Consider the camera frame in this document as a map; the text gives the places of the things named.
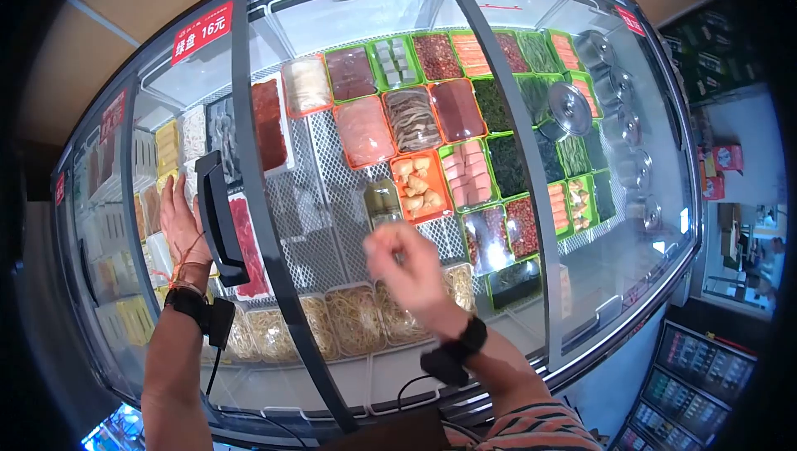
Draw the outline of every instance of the price sign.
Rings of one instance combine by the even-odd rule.
[[[628,29],[631,29],[634,33],[639,34],[640,36],[645,36],[643,25],[639,23],[636,15],[622,7],[618,7],[617,5],[615,5],[614,8],[616,8],[620,13],[620,17],[623,18],[623,22],[626,24],[626,26],[628,26]]]
[[[171,48],[171,64],[174,66],[214,39],[229,33],[232,18],[233,3],[227,2],[178,31]]]
[[[64,173],[58,175],[58,181],[55,182],[55,205],[59,205],[64,200]]]
[[[113,102],[102,113],[102,122],[100,123],[100,143],[103,143],[106,138],[110,137],[117,126],[122,124],[122,117],[125,115],[125,92],[123,89]]]

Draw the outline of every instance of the striped shirt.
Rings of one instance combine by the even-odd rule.
[[[452,450],[457,451],[603,451],[603,446],[584,429],[579,416],[554,398],[498,418],[482,442],[450,426],[445,426],[445,436]]]

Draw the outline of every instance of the refrigerator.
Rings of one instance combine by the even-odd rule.
[[[642,391],[610,449],[707,448],[747,385],[756,360],[666,319]]]
[[[219,441],[294,446],[268,417],[323,443],[399,411],[436,340],[368,276],[362,241],[394,219],[555,389],[702,244],[688,114],[633,0],[205,0],[98,92],[53,172],[63,307],[139,407],[176,264],[159,192],[186,174],[209,300],[236,305],[203,396]],[[214,358],[205,342],[203,387]],[[475,380],[406,388],[404,410],[426,405],[492,417]]]

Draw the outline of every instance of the black cable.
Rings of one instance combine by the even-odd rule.
[[[401,390],[398,392],[398,394],[399,394],[398,397],[396,397],[396,406],[398,406],[398,410],[399,411],[402,410],[401,395],[404,394],[404,390],[407,387],[409,387],[412,383],[415,383],[418,380],[423,380],[424,378],[431,378],[431,377],[432,377],[432,375],[421,375],[420,377],[415,377],[412,380],[410,380],[410,382],[407,382],[407,383],[404,384],[404,387],[402,387]]]
[[[291,434],[291,436],[292,436],[294,439],[296,439],[296,440],[299,442],[299,444],[301,444],[301,447],[302,447],[302,449],[310,449],[309,447],[307,447],[307,445],[306,445],[306,444],[304,444],[304,441],[302,441],[302,440],[299,438],[299,436],[297,436],[296,434],[294,434],[294,433],[293,433],[293,432],[292,432],[292,431],[291,431],[291,430],[290,430],[288,427],[286,427],[286,426],[282,425],[281,423],[274,422],[274,420],[272,420],[271,418],[269,418],[269,417],[265,416],[263,413],[250,413],[249,411],[236,411],[236,410],[219,410],[219,413],[221,413],[221,414],[242,414],[242,415],[245,415],[245,416],[247,416],[247,417],[258,417],[258,418],[262,418],[262,419],[264,419],[265,421],[267,421],[268,423],[272,423],[272,424],[274,424],[274,425],[276,425],[276,426],[280,427],[281,429],[283,429],[283,430],[284,430],[285,432],[287,432],[288,434]]]
[[[205,389],[205,396],[210,395],[210,388],[213,387],[213,381],[216,379],[216,370],[218,369],[218,362],[222,358],[222,350],[216,347],[216,362],[213,363],[213,371],[210,373],[210,380],[207,381],[207,389]]]

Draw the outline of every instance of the hand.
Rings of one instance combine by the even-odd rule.
[[[180,175],[177,187],[173,187],[174,178],[169,176],[160,194],[160,227],[169,244],[172,260],[183,263],[177,278],[204,289],[213,257],[203,235],[198,199],[194,197],[192,214],[185,196],[186,176]]]
[[[368,270],[427,330],[444,338],[464,331],[469,315],[443,287],[438,248],[407,222],[386,223],[363,241]],[[394,255],[403,254],[403,263]]]

